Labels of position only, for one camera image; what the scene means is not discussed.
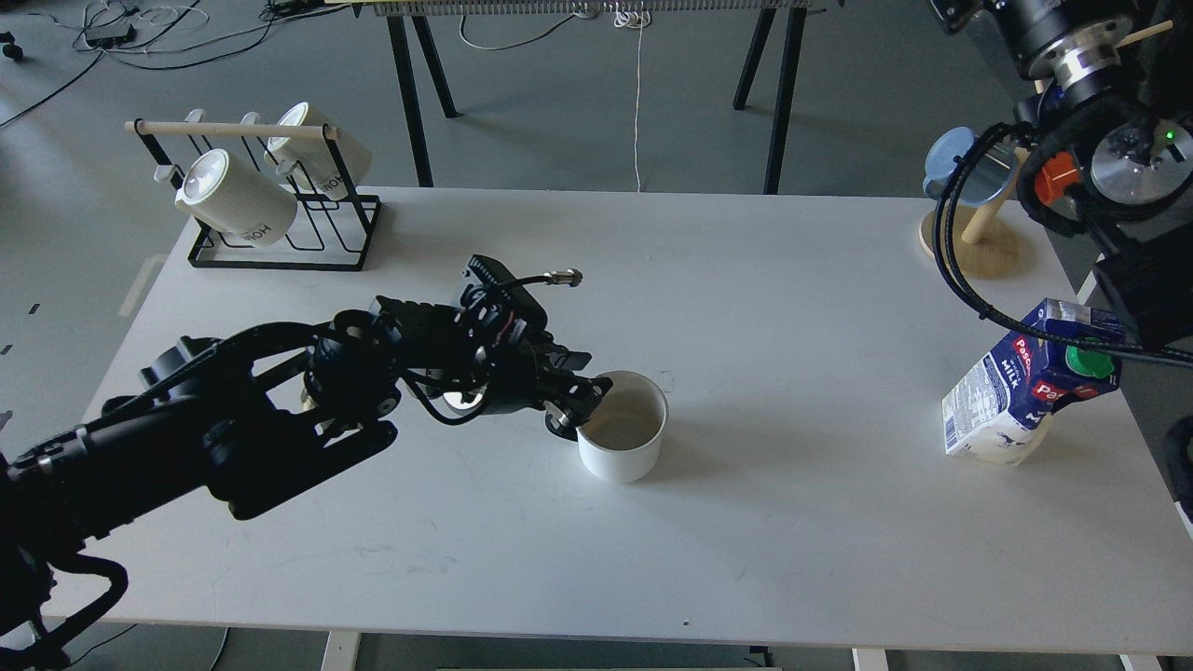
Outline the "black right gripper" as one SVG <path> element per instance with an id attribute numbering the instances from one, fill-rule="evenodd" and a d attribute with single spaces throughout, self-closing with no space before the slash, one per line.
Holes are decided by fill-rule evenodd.
<path id="1" fill-rule="evenodd" d="M 1098 70 L 1119 63 L 1117 42 L 1133 26 L 1133 1 L 933 1 L 945 33 L 979 12 L 993 17 L 1018 70 Z"/>

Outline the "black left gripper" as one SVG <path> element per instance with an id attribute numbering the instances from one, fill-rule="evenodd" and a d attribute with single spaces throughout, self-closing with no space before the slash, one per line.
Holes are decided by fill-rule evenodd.
<path id="1" fill-rule="evenodd" d="M 577 287 L 576 267 L 517 279 L 492 256 L 472 256 L 460 272 L 459 313 L 455 324 L 464 338 L 468 365 L 447 376 L 460 390 L 444 390 L 451 415 L 508 415 L 545 410 L 545 427 L 555 437 L 576 441 L 612 390 L 613 378 L 577 377 L 592 353 L 563 347 L 548 331 L 548 315 L 528 285 Z"/>

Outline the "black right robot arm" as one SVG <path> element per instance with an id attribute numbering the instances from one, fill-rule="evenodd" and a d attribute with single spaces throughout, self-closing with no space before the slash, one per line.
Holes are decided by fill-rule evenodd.
<path id="1" fill-rule="evenodd" d="M 1154 81 L 1129 53 L 1145 37 L 1136 1 L 933 1 L 945 33 L 977 14 L 993 19 L 1010 63 L 1040 86 L 1014 123 L 981 133 L 952 158 L 931 233 L 931 253 L 952 294 L 977 318 L 1010 332 L 1040 330 L 979 296 L 960 267 L 953 229 L 960 196 L 979 159 L 1003 141 L 1028 154 L 1015 183 L 1037 224 L 1063 238 L 1087 235 L 1101 259 L 1092 277 L 1124 327 L 1121 344 L 1098 352 L 1120 361 L 1189 367 L 1189 221 L 1150 240 L 1125 224 L 1160 218 L 1189 193 L 1189 124 L 1152 94 Z"/>

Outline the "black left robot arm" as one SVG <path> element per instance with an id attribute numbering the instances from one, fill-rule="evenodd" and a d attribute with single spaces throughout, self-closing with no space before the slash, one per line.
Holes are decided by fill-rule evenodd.
<path id="1" fill-rule="evenodd" d="M 528 287 L 581 281 L 475 254 L 449 304 L 379 296 L 329 322 L 183 336 L 140 394 L 4 461 L 4 633 L 33 629 L 5 670 L 69 667 L 64 646 L 125 595 L 126 570 L 88 540 L 200 487 L 239 521 L 268 513 L 391 447 L 404 388 L 446 426 L 536 410 L 575 439 L 612 378 L 581 377 L 591 355 L 554 340 Z"/>

